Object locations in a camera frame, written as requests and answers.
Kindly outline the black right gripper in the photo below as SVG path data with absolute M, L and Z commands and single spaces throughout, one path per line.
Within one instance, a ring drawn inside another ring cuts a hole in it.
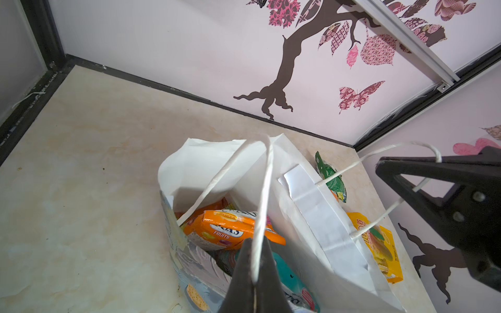
M 501 291 L 500 149 L 477 155 L 383 157 L 377 176 L 447 244 L 461 249 L 470 276 Z

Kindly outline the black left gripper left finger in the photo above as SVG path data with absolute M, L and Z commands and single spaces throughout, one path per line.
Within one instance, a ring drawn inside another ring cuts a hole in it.
M 230 286 L 218 313 L 254 312 L 254 284 L 250 275 L 252 242 L 252 239 L 243 242 Z

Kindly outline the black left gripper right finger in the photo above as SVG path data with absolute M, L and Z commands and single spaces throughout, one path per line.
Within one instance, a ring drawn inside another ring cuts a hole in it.
M 256 312 L 292 313 L 292 309 L 282 289 L 270 242 L 263 239 L 259 261 L 259 274 L 255 283 Z

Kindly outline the teal snack bag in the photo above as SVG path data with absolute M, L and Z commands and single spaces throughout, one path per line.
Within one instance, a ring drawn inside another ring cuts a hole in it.
M 281 288 L 293 312 L 320 312 L 320 307 L 289 265 L 275 252 L 272 252 L 277 268 Z M 212 254 L 217 265 L 229 276 L 232 276 L 236 267 L 240 250 L 219 250 Z

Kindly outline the orange white snack bag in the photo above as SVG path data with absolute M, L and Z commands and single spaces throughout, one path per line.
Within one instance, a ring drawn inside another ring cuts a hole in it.
M 183 233 L 205 251 L 239 250 L 254 236 L 257 212 L 205 210 L 181 225 Z

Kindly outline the floral paper bag white handles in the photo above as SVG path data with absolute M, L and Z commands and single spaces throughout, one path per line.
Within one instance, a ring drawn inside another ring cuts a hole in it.
M 187 312 L 198 312 L 194 288 L 210 312 L 222 305 L 230 277 L 181 231 L 176 213 L 229 196 L 256 211 L 265 182 L 266 150 L 273 150 L 267 216 L 286 240 L 277 252 L 313 292 L 322 312 L 412 312 L 411 299 L 393 288 L 361 239 L 352 239 L 348 215 L 320 176 L 285 136 L 206 142 L 189 139 L 160 166 L 158 180 L 170 255 Z

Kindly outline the orange chips snack bag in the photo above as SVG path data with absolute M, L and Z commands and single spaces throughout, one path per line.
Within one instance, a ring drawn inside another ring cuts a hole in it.
M 197 218 L 198 215 L 202 214 L 204 211 L 216 211 L 216 210 L 222 210 L 225 209 L 228 206 L 228 200 L 226 198 L 223 198 L 219 200 L 218 202 L 215 202 L 213 204 L 210 204 L 205 207 L 201 207 L 193 212 L 193 214 L 189 217 L 191 218 Z

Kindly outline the yellow snack bag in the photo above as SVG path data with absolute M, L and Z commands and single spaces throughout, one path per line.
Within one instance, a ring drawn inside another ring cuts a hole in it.
M 371 251 L 386 280 L 392 284 L 402 282 L 403 271 L 391 231 L 382 226 L 374 226 L 363 233 L 361 238 Z

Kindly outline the green snack bag far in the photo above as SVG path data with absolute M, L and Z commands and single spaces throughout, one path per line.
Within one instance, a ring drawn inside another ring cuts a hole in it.
M 317 173 L 322 179 L 330 178 L 337 173 L 337 170 L 335 168 L 333 168 L 330 164 L 326 163 L 322 159 L 319 151 L 317 151 L 315 154 L 315 164 L 317 167 Z M 342 176 L 335 177 L 331 181 L 327 182 L 326 185 L 338 201 L 341 201 L 343 203 L 347 202 L 347 189 L 342 180 Z

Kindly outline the aluminium rail back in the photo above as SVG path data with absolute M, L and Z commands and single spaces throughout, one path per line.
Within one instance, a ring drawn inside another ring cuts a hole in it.
M 387 8 L 382 1 L 355 0 L 371 18 L 404 45 L 418 59 L 414 66 L 437 83 L 437 90 L 444 93 L 461 79 L 425 43 Z

